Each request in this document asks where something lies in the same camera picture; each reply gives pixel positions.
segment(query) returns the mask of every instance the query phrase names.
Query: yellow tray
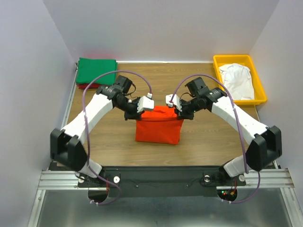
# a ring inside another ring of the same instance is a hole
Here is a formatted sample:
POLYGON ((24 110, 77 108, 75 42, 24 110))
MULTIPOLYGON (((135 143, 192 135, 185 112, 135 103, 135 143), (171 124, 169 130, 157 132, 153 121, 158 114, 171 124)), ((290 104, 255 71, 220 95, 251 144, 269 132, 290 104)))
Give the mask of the yellow tray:
POLYGON ((222 83, 222 77, 219 71, 219 67, 225 64, 238 63, 244 66, 247 66, 250 69, 252 86, 255 90, 255 99, 254 100, 234 100, 236 105, 259 105, 267 101, 266 94, 262 87, 261 81, 257 74, 257 71, 252 63, 252 60, 249 55, 215 55, 214 56, 214 70, 217 75, 217 79, 222 83))

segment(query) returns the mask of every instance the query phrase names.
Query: gray floor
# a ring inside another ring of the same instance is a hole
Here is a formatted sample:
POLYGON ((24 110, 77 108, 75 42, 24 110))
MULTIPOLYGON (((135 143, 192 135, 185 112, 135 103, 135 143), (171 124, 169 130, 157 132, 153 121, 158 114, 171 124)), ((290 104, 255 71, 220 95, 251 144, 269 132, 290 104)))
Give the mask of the gray floor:
MULTIPOLYGON (((239 190, 239 199, 253 189, 239 190)), ((280 189, 260 189, 248 202, 218 198, 121 198, 89 203, 87 191, 48 191, 39 227, 290 227, 280 189)))

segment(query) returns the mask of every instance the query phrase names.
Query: folded green cloth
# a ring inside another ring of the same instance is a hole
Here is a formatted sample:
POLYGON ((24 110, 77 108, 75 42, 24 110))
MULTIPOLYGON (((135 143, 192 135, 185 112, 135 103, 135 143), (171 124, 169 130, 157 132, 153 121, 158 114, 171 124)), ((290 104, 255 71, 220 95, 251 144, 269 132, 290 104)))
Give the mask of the folded green cloth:
MULTIPOLYGON (((80 58, 76 83, 89 84, 93 79, 97 78, 101 74, 115 70, 117 70, 117 62, 115 60, 80 58)), ((112 73, 98 79, 94 83, 112 85, 115 80, 116 74, 112 73)))

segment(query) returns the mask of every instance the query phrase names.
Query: wooden table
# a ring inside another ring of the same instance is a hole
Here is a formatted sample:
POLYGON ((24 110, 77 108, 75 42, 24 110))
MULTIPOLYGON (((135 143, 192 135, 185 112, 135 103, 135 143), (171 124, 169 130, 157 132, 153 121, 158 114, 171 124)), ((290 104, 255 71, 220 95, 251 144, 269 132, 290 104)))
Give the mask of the wooden table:
MULTIPOLYGON (((188 75, 205 73, 215 77, 212 64, 119 64, 118 68, 144 75, 151 83, 156 105, 165 105, 165 95, 172 94, 188 75)), ((127 76, 137 86, 134 96, 147 94, 148 87, 141 78, 121 75, 127 76)), ((204 80, 210 89, 217 87, 212 80, 204 80)), ((187 91, 182 86, 178 95, 187 91)), ((69 122, 82 111, 82 92, 76 88, 69 122)), ((87 93, 87 104, 94 93, 95 90, 87 93)), ((243 107, 243 110, 258 119, 254 106, 243 107)), ((192 121, 184 121, 178 145, 136 142, 135 131, 136 122, 125 121, 124 112, 113 109, 90 133, 91 158, 105 166, 190 166, 222 165, 242 154, 237 131, 208 110, 196 113, 192 121)))

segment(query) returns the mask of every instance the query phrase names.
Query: red cloth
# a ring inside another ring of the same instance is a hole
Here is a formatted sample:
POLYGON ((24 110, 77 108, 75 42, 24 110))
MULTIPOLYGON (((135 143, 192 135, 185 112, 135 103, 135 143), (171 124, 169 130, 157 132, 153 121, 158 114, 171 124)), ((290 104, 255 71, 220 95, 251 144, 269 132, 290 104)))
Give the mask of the red cloth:
POLYGON ((136 141, 178 144, 183 120, 177 120, 174 108, 155 106, 136 122, 136 141))
MULTIPOLYGON (((84 90, 88 84, 77 84, 78 88, 84 90)), ((98 88, 100 84, 92 84, 89 88, 98 88)))

